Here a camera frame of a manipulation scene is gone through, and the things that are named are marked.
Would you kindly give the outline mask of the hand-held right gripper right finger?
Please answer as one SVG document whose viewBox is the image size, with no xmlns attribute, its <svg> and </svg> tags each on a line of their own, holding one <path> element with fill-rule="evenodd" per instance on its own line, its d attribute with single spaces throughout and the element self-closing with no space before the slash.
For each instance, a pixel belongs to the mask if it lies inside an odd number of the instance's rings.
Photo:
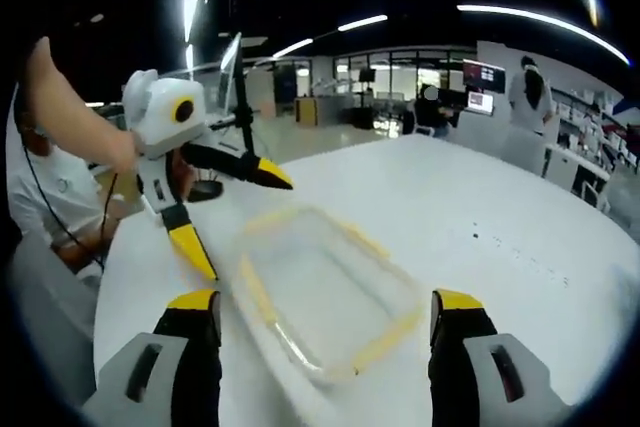
<svg viewBox="0 0 640 427">
<path fill-rule="evenodd" d="M 570 416 L 548 367 L 469 294 L 432 292 L 430 351 L 434 426 L 559 426 Z"/>
</svg>

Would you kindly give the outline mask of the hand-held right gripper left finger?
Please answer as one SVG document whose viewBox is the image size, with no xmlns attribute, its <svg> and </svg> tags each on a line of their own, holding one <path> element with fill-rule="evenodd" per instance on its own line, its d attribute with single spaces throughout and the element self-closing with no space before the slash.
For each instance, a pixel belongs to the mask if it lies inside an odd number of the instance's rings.
<svg viewBox="0 0 640 427">
<path fill-rule="evenodd" d="M 217 426 L 220 346 L 220 292 L 176 297 L 153 332 L 103 366 L 84 417 L 90 426 Z"/>
</svg>

